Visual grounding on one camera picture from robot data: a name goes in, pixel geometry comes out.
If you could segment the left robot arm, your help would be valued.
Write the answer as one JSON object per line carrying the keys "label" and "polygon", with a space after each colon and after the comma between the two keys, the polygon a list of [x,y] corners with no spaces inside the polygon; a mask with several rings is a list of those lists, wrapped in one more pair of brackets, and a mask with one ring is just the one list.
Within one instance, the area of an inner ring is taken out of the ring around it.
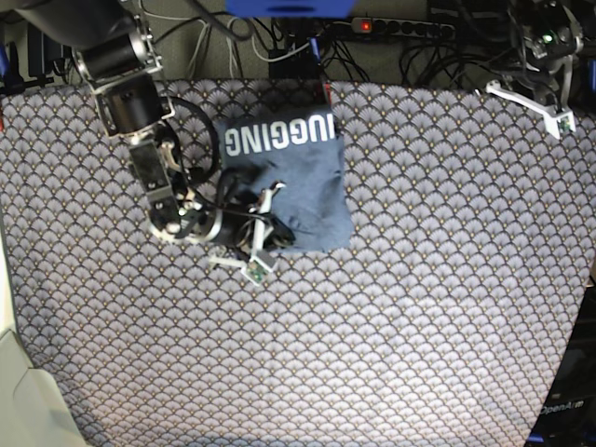
{"label": "left robot arm", "polygon": [[583,30],[561,1],[509,1],[510,39],[516,57],[503,70],[510,87],[561,111],[568,105]]}

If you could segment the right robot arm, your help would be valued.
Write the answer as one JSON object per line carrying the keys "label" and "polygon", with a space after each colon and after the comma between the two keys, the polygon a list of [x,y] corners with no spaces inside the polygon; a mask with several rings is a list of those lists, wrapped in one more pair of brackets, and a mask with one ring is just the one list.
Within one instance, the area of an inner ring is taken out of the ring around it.
{"label": "right robot arm", "polygon": [[[213,200],[200,194],[199,186],[220,169],[219,137],[197,105],[159,93],[154,77],[163,65],[145,20],[117,1],[4,1],[1,8],[72,50],[107,134],[129,146],[129,164],[148,199],[156,237],[235,250],[246,243],[257,250],[293,244],[291,229],[263,202],[251,206],[234,198],[251,170],[226,169]],[[177,107],[193,113],[210,136],[207,169],[183,163],[180,140],[169,124]]]}

